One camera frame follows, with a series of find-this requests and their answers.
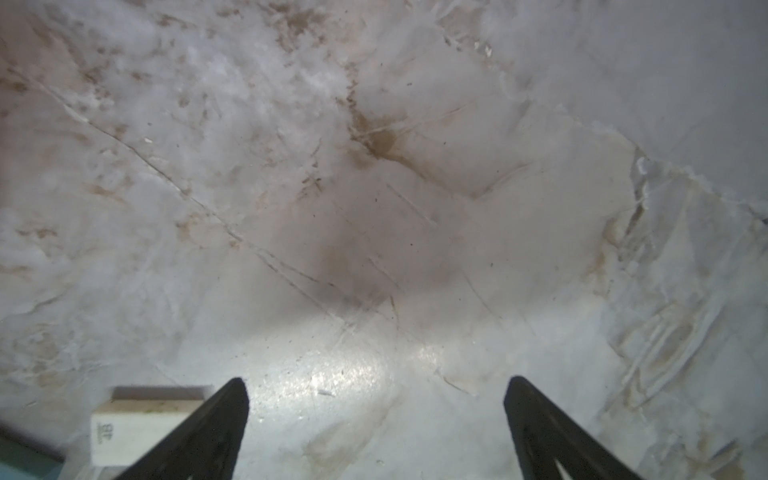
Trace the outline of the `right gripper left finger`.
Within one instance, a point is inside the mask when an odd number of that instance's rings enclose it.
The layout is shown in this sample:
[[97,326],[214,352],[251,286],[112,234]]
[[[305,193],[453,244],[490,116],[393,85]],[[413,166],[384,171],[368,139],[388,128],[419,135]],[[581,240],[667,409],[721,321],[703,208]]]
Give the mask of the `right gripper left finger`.
[[230,480],[248,414],[246,385],[234,377],[119,477]]

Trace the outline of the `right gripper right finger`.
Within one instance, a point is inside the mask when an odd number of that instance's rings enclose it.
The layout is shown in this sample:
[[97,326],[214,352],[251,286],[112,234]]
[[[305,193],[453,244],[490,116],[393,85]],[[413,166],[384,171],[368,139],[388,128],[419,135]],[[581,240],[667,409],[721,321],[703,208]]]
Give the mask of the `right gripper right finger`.
[[510,379],[504,410],[522,476],[560,479],[637,479],[633,470],[522,376]]

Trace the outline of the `white eraser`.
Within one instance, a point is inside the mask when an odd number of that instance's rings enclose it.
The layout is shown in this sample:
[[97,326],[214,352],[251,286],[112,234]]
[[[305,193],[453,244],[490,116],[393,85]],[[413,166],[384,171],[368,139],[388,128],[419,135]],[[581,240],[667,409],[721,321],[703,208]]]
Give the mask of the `white eraser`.
[[134,464],[203,404],[202,400],[110,400],[90,418],[97,467]]

